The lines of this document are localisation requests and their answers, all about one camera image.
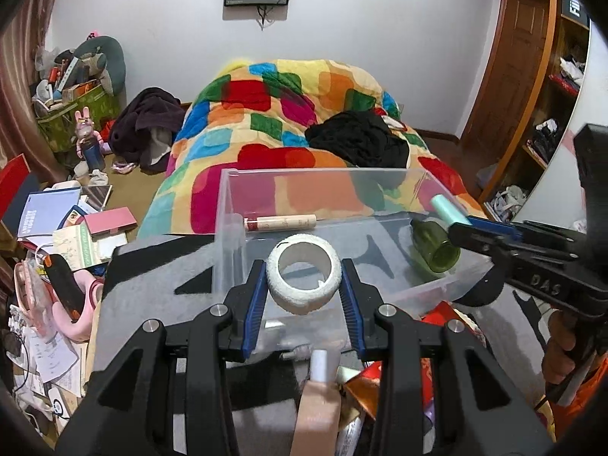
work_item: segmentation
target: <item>tape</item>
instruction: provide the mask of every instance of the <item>tape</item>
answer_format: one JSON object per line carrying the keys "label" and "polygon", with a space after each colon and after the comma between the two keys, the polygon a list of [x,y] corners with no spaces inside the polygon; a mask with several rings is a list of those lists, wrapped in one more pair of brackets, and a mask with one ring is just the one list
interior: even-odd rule
{"label": "tape", "polygon": [[[323,275],[324,282],[311,290],[297,289],[285,282],[281,272],[296,262],[309,263]],[[282,309],[296,315],[320,309],[331,300],[342,281],[342,266],[333,247],[313,234],[295,234],[277,244],[266,261],[268,289]]]}

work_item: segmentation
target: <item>mint green tube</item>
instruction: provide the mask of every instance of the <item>mint green tube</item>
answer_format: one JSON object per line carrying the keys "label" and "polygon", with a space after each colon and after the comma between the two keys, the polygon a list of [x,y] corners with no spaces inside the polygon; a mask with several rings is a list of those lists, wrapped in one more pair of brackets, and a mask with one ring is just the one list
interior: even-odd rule
{"label": "mint green tube", "polygon": [[437,211],[437,214],[439,214],[442,221],[446,222],[448,226],[451,226],[454,223],[471,225],[469,220],[466,219],[466,216],[464,216],[452,202],[448,201],[445,196],[441,194],[436,195],[431,199],[431,205],[433,206],[433,209]]}

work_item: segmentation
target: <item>tape roll hole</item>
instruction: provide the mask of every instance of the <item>tape roll hole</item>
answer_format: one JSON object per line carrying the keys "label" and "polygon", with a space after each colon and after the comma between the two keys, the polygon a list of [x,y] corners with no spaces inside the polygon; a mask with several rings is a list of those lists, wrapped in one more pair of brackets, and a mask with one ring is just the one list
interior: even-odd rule
{"label": "tape roll hole", "polygon": [[318,288],[330,273],[329,255],[313,243],[294,243],[279,257],[279,274],[288,285],[300,290]]}

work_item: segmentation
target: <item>black sign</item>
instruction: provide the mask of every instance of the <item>black sign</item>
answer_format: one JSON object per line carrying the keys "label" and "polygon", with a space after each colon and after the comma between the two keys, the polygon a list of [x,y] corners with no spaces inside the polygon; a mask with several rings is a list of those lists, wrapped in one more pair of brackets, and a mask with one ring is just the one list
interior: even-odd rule
{"label": "black sign", "polygon": [[562,0],[562,15],[589,27],[589,16],[579,0]]}

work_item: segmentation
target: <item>pink notebook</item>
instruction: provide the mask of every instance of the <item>pink notebook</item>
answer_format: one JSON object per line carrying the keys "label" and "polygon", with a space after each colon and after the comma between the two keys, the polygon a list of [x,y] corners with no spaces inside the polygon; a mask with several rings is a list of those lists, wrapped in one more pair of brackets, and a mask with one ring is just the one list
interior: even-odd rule
{"label": "pink notebook", "polygon": [[84,220],[89,227],[90,234],[94,236],[105,233],[116,234],[138,224],[128,207],[86,214]]}

